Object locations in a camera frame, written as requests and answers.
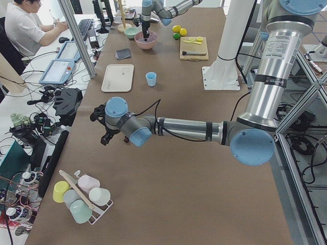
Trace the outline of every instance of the black bracket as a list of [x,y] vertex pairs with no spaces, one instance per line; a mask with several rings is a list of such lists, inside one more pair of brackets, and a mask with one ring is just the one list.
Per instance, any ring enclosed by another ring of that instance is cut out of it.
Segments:
[[94,108],[94,112],[90,115],[90,120],[91,121],[98,121],[101,123],[105,129],[106,129],[106,134],[101,137],[101,144],[107,145],[109,144],[109,141],[113,138],[115,134],[118,134],[120,130],[113,130],[107,127],[106,125],[106,113],[105,113],[105,105],[100,105],[96,108]]

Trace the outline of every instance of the lime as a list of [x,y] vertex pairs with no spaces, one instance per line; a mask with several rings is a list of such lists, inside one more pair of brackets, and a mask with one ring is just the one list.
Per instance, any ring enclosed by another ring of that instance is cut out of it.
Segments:
[[179,34],[179,33],[174,33],[174,34],[173,34],[173,38],[174,38],[175,40],[178,40],[178,39],[180,38],[180,34]]

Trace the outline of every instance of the pink bowl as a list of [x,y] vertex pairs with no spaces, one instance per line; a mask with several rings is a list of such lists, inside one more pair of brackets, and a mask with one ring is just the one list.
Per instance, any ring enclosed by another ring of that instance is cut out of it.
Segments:
[[134,40],[140,48],[144,50],[149,50],[153,48],[157,43],[157,34],[155,32],[149,31],[150,36],[148,37],[147,41],[144,41],[143,32],[139,32],[135,35]]

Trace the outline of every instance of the computer mouse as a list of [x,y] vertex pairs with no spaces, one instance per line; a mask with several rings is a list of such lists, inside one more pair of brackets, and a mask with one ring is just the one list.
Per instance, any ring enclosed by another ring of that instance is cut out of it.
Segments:
[[69,38],[68,37],[59,37],[59,42],[60,43],[64,43],[66,41],[69,41]]

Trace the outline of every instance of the wooden stick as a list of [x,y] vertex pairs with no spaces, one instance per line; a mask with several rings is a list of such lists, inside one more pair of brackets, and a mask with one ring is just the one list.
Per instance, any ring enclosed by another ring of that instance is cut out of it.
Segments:
[[83,201],[88,205],[89,209],[94,210],[95,209],[95,205],[93,203],[91,203],[91,201],[81,192],[81,190],[74,184],[74,182],[71,180],[71,176],[69,174],[67,174],[65,171],[63,170],[59,170],[59,174],[61,176],[63,176],[63,178],[65,179],[65,181],[68,182],[68,184],[76,191],[76,193],[81,197],[81,199],[83,199]]

